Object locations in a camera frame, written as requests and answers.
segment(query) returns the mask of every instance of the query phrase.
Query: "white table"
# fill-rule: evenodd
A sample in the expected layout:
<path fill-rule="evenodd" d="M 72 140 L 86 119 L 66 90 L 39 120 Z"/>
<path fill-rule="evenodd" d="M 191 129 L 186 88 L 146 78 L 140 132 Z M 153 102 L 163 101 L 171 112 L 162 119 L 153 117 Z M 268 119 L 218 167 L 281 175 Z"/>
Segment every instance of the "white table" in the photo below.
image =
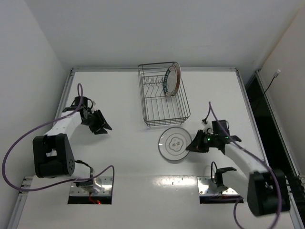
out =
<path fill-rule="evenodd" d="M 264 159 L 243 85 L 234 69 L 182 69 L 182 78 L 191 110 L 182 125 L 192 136 L 203 128 L 201 120 L 208 102 L 218 118 L 230 123 L 230 132 L 239 136 L 252 153 Z M 116 177 L 112 205 L 68 205 L 70 184 L 31 192 L 18 229 L 223 229 L 237 228 L 233 204 L 200 204 L 196 176 L 208 176 L 210 164 L 237 167 L 222 153 L 190 153 L 180 163 L 169 163 L 158 151 L 158 139 L 169 128 L 148 128 L 142 119 L 138 73 L 136 70 L 76 71 L 68 79 L 60 110 L 70 105 L 81 83 L 84 96 L 96 102 L 113 128 L 107 135 L 93 135 L 80 126 L 71 138 L 75 159 L 101 171 L 112 164 Z M 170 175 L 190 175 L 187 181 L 172 185 Z M 35 177 L 31 187 L 40 187 L 60 179 Z M 255 218 L 247 204 L 239 204 L 238 219 L 247 229 L 264 229 L 274 215 Z M 277 228 L 293 228 L 289 213 L 280 217 Z"/>

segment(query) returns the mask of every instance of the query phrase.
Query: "clear plate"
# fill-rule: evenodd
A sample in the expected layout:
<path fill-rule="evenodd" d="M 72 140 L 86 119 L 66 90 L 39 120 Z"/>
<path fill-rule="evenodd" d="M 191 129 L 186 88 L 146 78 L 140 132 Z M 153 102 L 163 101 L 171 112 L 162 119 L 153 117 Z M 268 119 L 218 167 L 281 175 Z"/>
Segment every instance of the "clear plate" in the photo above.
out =
<path fill-rule="evenodd" d="M 161 155 L 167 160 L 178 161 L 188 155 L 189 151 L 186 150 L 186 147 L 191 142 L 189 132 L 180 127 L 172 127 L 161 135 L 158 148 Z"/>

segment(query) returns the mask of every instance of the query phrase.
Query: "metal bracket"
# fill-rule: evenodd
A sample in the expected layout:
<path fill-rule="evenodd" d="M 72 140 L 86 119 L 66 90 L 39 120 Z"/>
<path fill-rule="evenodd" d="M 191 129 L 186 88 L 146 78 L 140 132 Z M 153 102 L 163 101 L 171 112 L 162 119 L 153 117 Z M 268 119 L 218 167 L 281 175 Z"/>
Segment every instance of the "metal bracket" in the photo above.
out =
<path fill-rule="evenodd" d="M 201 197 L 211 197 L 217 196 L 222 193 L 222 196 L 238 196 L 239 194 L 235 192 L 232 188 L 223 189 L 218 188 L 211 180 L 210 176 L 197 177 L 198 181 L 198 191 Z"/>
<path fill-rule="evenodd" d="M 102 184 L 102 189 L 98 194 L 92 194 L 93 197 L 111 197 L 112 177 L 98 177 L 98 183 Z M 88 197 L 89 192 L 81 187 L 76 187 L 74 182 L 71 183 L 70 197 Z"/>

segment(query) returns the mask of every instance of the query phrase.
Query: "wall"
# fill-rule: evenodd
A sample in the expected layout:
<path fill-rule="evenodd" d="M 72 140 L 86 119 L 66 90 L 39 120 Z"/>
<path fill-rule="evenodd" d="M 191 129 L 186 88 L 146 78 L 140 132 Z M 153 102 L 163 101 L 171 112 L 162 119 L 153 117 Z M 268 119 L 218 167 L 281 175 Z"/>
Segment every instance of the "wall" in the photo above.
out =
<path fill-rule="evenodd" d="M 274 80 L 268 95 L 274 105 L 300 172 L 305 173 L 305 7 L 289 26 L 261 70 L 262 84 L 266 88 L 274 72 L 281 74 Z"/>
<path fill-rule="evenodd" d="M 75 66 L 261 67 L 304 0 L 25 0 L 59 59 Z"/>
<path fill-rule="evenodd" d="M 0 160 L 10 145 L 30 128 L 54 118 L 68 74 L 23 0 L 0 1 Z M 31 141 L 20 142 L 9 157 L 6 172 L 20 185 L 33 175 Z M 0 177 L 0 228 L 6 228 L 18 192 Z"/>

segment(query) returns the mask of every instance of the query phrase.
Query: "black wire dish rack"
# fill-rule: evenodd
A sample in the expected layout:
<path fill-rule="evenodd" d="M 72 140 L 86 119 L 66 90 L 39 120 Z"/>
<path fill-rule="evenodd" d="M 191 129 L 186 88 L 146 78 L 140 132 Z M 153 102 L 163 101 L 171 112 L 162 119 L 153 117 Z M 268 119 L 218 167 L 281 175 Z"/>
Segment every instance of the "black wire dish rack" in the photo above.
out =
<path fill-rule="evenodd" d="M 140 64 L 139 86 L 144 122 L 149 126 L 182 124 L 191 115 L 181 78 L 176 95 L 166 96 L 163 81 L 166 71 L 175 62 Z"/>

